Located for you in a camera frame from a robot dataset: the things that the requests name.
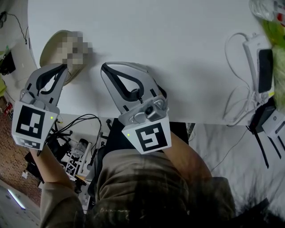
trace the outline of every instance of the black cable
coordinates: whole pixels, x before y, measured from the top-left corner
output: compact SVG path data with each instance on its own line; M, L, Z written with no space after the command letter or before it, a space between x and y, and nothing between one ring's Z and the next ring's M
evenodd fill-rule
M91 116L93 116L93 117L90 117L90 118L82 118L82 117L87 116L87 115L91 115ZM101 130L102 130L102 123L101 123L101 120L100 120L96 115L93 115L93 114L85 114L85 115L82 115L82 116L76 118L75 120L73 120L71 123L69 123L67 126L63 127L62 129L60 129L60 130L58 130L58 131L52 133L52 134L46 139L45 143L47 144L48 141L50 141L51 139L57 138L57 135L58 135L58 134L60 134L61 132L65 131L65 130L67 130L67 129L69 129L69 128L71 128L73 125L75 125L75 124L77 124L77 123L79 123L79 122L81 122L81 121L88 120L88 119L97 119L97 120L99 121L99 123L100 123L99 133L100 133ZM97 142L98 142L98 138L99 138L99 135L100 135L99 133L98 133L97 140L96 140L96 143L95 143L94 146L96 146L96 144L97 144Z
M24 33L23 33L23 30L22 30L22 27L21 27L21 24L20 24L20 22L19 22L18 17L17 17L15 14L11 14L11 13L7 13L7 15L14 16L14 17L17 19L18 24L19 24L19 27L20 27L20 29L21 29L21 33L23 34L23 38L24 38L24 40L25 40L25 43L27 44L27 39L26 39L26 37L27 37L27 30L28 30L28 28L27 28L27 30L26 30L26 37L25 37L25 35L24 35Z
M29 27L27 27L27 29L26 29L25 41L27 41L27 31L28 31L28 28Z
M91 163L90 163L90 164L93 165L93 163L94 163L94 178L95 178L95 179L97 179L97 175L96 175L96 168L97 168L96 155L98 154L99 147L98 147L98 149L97 149L97 151L96 151L96 154L95 154L94 158L93 158L92 149L94 148L94 153L95 153L96 145L97 145L97 142L98 142L98 138L99 138L99 136L101 137L101 134L102 134L102 125L100 125L100 129L99 129L99 132L98 132L98 135L97 135L96 143L95 143L94 146L91 148L91 155L92 155L92 157L91 157Z
M272 140L272 138L270 138L269 136L268 136L268 138L269 138L269 140L270 140L270 142L271 142L272 146L273 146L273 147L274 147L274 149L276 150L276 152L277 152L277 154L278 154L279 158L281 159L281 158L282 158L282 156L281 156L281 154L280 154L280 152L279 152L279 150L278 150L277 146L275 145L274 141L273 141L273 140Z
M91 115L91 116L93 116L93 117L91 117L91 118L82 118L82 117L87 116L87 115ZM53 134L58 134L58 133L61 133L61 132L65 131L65 130L69 129L72 125L75 124L75 122L76 122L77 120L87 120L87 119L95 119L95 118L98 119L98 121L99 121L99 123L100 123L100 126L102 126L101 120L100 120L97 116L95 116L95 115L93 115L93 114L85 114L85 115L82 115L82 116L76 118L76 119L73 120L71 123L69 123L67 126L65 126L64 128L60 129L59 131L57 131L57 132L55 132L55 133L53 133Z
M285 150L285 145L284 145L282 139L280 138L280 136L277 136L277 138L278 138L279 142L281 143L281 146L282 146L283 149Z
M211 172L213 172L214 169L216 169L216 168L225 160L225 158L227 157L227 155L229 154L229 152L230 152L237 144L240 143L240 141L242 140L242 138L244 137L244 135L245 135L246 132L247 132L247 130L245 130L245 132L244 132L244 134L242 135L242 137L240 138L240 140L228 150L228 152L227 152L227 154L224 156L223 160L221 160L221 161L219 162L219 164L217 164L217 165L211 170Z
M70 79L71 79L71 78L72 78L71 73L70 73L69 71L68 71L68 73L70 74ZM69 80L70 80L70 79L69 79Z
M256 130L256 129L253 130L253 134L254 134L254 136L255 136L255 138L256 138L256 140L257 140L257 143L258 143L258 145L259 145L259 147L260 147L260 149L261 149L262 156L263 156L263 158L264 158L266 167L269 169L269 163L268 163L268 160L267 160L267 157L266 157L266 153L265 153L265 150L264 150L264 148L263 148L263 145L262 145L262 143L261 143L261 140L260 140L260 138L259 138L259 136L258 136L258 133L257 133L257 130Z
M248 126L246 126L246 128L251 132L250 128Z

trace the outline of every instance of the floor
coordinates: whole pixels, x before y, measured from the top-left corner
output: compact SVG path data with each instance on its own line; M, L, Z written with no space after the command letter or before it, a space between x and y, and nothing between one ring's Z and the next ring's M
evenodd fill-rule
M37 187L38 179L30 174L28 174L27 179L22 177L22 173L27 167L24 157L28 150L14 143L11 136L12 121L9 117L1 114L0 126L0 179L24 193L39 206L41 190Z
M250 193L261 201L268 197L271 208L285 216L285 150L275 140L279 159L265 133L259 133L269 169L255 137L245 126L196 124L189 145L203 158L213 176L228 179L236 205L245 203ZM280 137L285 141L285 132Z

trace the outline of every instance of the person's arm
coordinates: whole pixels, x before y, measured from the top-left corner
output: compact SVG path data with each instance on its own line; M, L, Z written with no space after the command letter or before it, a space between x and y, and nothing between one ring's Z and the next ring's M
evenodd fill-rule
M30 151L44 182L58 183L73 190L68 175L47 145L44 146L40 156L37 156L37 150L30 149Z
M163 152L183 178L191 182L212 177L211 172L201 157L172 132L171 143L172 147L164 149Z

